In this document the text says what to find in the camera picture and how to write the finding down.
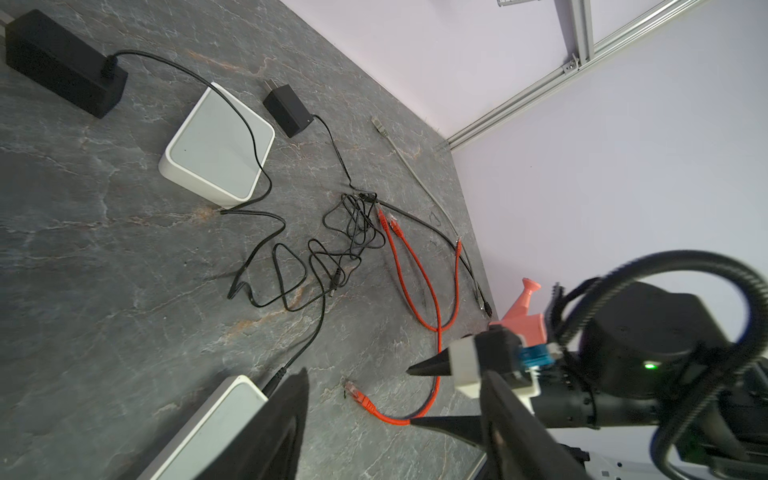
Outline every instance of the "gray stone surface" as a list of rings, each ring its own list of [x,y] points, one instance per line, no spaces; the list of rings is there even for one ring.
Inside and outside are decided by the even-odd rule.
[[[30,8],[100,51],[141,48],[173,58],[269,121],[263,80],[291,83],[330,123],[356,183],[446,228],[370,124],[377,115],[455,215],[487,291],[442,139],[278,0],[3,6],[14,16]],[[288,313],[277,304],[255,309],[243,295],[226,300],[230,273],[274,224],[218,215],[157,172],[204,88],[152,61],[121,64],[129,71],[125,94],[102,120],[0,65],[3,478],[135,478],[223,379],[245,374],[263,384],[318,317],[318,303]],[[275,190],[260,207],[288,220],[279,240],[305,258],[310,237],[341,247],[320,223],[346,191],[322,126],[315,122],[292,140],[278,131],[267,166]],[[402,224],[449,311],[451,252],[434,234]],[[406,273],[428,312],[407,262]],[[268,251],[250,281],[260,298],[276,292]],[[485,325],[465,273],[461,284],[461,315],[446,341]],[[306,298],[315,288],[308,283],[300,293]],[[429,381],[405,370],[434,348],[434,334],[407,308],[389,250],[367,250],[294,366],[305,366],[311,382],[299,478],[463,478],[476,450],[385,425],[343,398],[349,377],[382,411],[413,411]],[[475,409],[449,380],[431,415]]]

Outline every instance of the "black power brick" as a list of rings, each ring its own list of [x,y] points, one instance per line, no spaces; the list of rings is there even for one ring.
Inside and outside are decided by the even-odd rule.
[[[264,98],[264,106],[275,117],[288,138],[298,135],[309,127],[315,118],[290,85],[278,87],[275,81],[268,80],[266,86],[269,87],[270,93]]]
[[[5,26],[5,63],[97,118],[123,97],[128,73],[101,75],[106,59],[39,10]]]

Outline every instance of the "metal extrusion frame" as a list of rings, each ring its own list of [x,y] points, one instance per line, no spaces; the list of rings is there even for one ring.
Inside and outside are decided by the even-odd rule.
[[[521,91],[503,104],[489,111],[477,121],[464,127],[448,139],[451,150],[473,141],[480,135],[499,126],[505,121],[522,113],[549,95],[559,91],[581,73],[621,50],[655,28],[664,25],[679,14],[704,3],[706,0],[664,0],[651,10],[634,19],[623,28],[599,41],[591,51],[591,16],[589,0],[571,0],[574,13],[574,33],[576,36],[578,58],[562,65],[557,70],[543,77],[530,87]]]

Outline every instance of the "white router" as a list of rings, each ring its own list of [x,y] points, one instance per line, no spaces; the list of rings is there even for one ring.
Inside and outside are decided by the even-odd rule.
[[[275,129],[220,85],[212,85],[229,98],[248,122],[263,166],[275,139]],[[159,169],[168,180],[225,208],[250,199],[261,176],[248,128],[210,88],[165,148]]]
[[[245,375],[224,380],[137,480],[194,480],[266,400]]]

